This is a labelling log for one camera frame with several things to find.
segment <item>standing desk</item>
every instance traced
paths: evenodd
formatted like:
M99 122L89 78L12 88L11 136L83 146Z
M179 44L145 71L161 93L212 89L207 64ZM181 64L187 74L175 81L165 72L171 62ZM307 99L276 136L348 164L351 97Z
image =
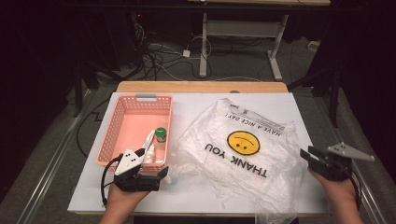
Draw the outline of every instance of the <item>standing desk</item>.
M228 4L266 4L266 5L302 5L302 6L328 6L330 0L204 0L205 4L228 3ZM207 13L203 17L202 49L200 61L200 77L206 77L207 64L207 36L208 35L232 35L252 37L274 37L275 44L272 50L267 51L269 64L277 81L282 80L279 66L276 62L276 54L286 28L289 15L283 15L280 22L263 21L210 21Z
M202 82L202 81L125 81L117 88L116 96L128 92L168 92L173 95L173 112L169 133L168 161L172 161L172 145L190 123L218 99L228 97L236 104L262 113L277 122L294 121L302 148L312 145L297 104L285 84L280 82ZM109 102L102 125L96 135L88 159L74 191L68 211L77 214L102 214L100 180L104 167L95 158L111 117ZM108 173L106 182L112 181ZM142 216L193 217L254 217L255 204L248 199L224 201L215 195L213 186L204 176L180 178L172 184L161 184L159 191L151 192L134 210ZM319 182L307 171L299 195L298 216L328 215L328 204Z

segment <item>yellow smiley face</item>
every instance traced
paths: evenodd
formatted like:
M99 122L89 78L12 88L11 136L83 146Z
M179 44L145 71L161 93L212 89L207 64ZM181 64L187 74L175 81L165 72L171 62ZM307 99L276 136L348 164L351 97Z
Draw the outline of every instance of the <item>yellow smiley face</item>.
M260 150L260 142L252 133L237 131L227 138L228 146L242 155L253 155Z

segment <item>human hand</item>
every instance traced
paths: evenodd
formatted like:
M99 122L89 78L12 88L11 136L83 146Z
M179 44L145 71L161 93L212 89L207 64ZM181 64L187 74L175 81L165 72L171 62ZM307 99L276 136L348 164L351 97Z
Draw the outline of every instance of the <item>human hand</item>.
M149 191L122 191L115 184L111 184L108 190L106 211L100 223L123 223L131 215L139 202L148 194Z
M319 181L329 199L337 224L363 223L356 205L356 192L349 179L331 181L308 168L309 173Z

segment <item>white plastic bag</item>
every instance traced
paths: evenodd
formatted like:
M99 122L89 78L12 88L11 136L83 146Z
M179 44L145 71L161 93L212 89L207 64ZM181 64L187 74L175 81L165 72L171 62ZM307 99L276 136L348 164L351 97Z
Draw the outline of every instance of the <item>white plastic bag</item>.
M190 166L171 165L170 178L207 175L218 197L257 204L256 223L290 223L305 169L295 126L221 99L203 112L174 145Z

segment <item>pink plastic basket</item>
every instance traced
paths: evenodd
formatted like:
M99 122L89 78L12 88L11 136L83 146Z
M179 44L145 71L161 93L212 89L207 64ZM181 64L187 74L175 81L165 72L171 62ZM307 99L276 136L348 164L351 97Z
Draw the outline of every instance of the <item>pink plastic basket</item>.
M172 117L172 96L165 94L137 93L122 95L116 102L105 138L96 157L96 162L106 166L113 158L130 147L141 148L148 134L159 127L166 129L166 141L158 143L154 136L155 160L144 163L142 172L159 172L166 161L170 121Z

